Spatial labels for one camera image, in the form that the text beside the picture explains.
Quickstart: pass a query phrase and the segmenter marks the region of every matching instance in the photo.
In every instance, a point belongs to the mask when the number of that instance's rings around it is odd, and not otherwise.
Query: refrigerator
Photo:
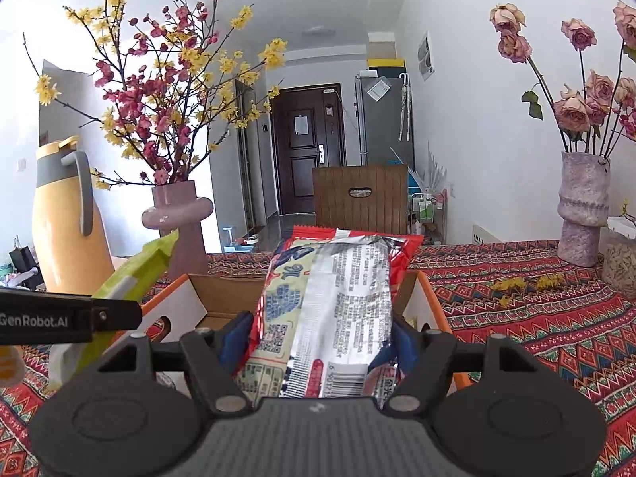
[[[406,139],[406,116],[402,141],[399,140],[403,81],[399,78],[387,80],[390,89],[380,100],[375,101],[367,92],[378,82],[378,79],[374,77],[355,78],[361,164],[386,164],[396,161],[395,155],[391,152],[391,148],[393,148],[400,159],[415,170],[412,118],[411,135],[408,141]]]

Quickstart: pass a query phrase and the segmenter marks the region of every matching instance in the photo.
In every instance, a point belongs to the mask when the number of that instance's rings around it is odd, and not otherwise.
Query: wall vent
[[[483,243],[500,243],[500,242],[501,241],[497,237],[487,232],[481,226],[478,226],[477,224],[473,224],[473,244],[481,245]]]

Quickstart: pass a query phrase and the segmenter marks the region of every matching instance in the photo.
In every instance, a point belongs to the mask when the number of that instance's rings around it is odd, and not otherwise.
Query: black bag
[[[15,237],[14,250],[9,253],[9,256],[11,257],[11,262],[14,264],[15,270],[19,273],[25,273],[33,269],[33,267],[37,267],[37,274],[24,282],[25,287],[33,291],[39,284],[44,283],[42,273],[39,271],[39,265],[36,264],[31,254],[31,249],[29,249],[28,246],[21,247],[18,237]]]

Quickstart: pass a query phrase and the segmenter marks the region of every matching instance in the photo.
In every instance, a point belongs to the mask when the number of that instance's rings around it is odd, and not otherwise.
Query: gray handle
[[[73,151],[62,158],[62,164],[65,167],[73,163],[78,168],[79,195],[81,197],[79,230],[84,237],[87,237],[93,232],[93,184],[90,180],[90,166],[86,152]]]

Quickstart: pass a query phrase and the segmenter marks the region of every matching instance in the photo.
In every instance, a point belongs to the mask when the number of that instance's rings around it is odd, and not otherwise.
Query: doorway
[[[271,101],[281,215],[313,213],[312,169],[346,164],[340,95],[339,84],[295,87]]]
[[[256,99],[254,89],[235,81],[237,106],[243,116]],[[261,175],[258,123],[250,121],[246,128],[237,129],[238,167],[247,233],[250,235],[265,226],[265,198]]]

